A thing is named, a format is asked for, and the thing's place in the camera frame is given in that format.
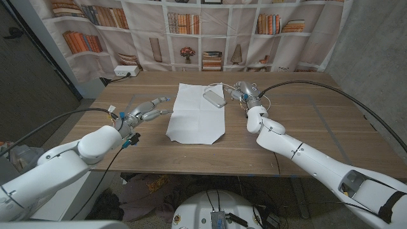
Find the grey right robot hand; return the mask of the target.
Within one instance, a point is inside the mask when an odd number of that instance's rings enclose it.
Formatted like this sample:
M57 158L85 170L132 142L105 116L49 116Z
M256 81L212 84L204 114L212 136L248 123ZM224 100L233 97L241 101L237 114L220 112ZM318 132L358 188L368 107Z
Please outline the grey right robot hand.
M260 91L252 83L238 81L234 84L233 88L226 88L226 91L233 99L237 99L238 101L245 103L248 109L261 106L261 101L259 98Z

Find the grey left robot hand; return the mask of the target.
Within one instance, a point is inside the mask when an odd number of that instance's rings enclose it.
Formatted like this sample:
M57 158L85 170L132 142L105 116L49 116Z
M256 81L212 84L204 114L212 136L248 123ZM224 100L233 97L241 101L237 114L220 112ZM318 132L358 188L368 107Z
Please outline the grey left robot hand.
M172 114L173 110L170 109L156 109L157 105L169 100L169 97L158 97L152 101L139 104L136 108L116 120L115 129L124 139L142 122L152 121L159 116Z

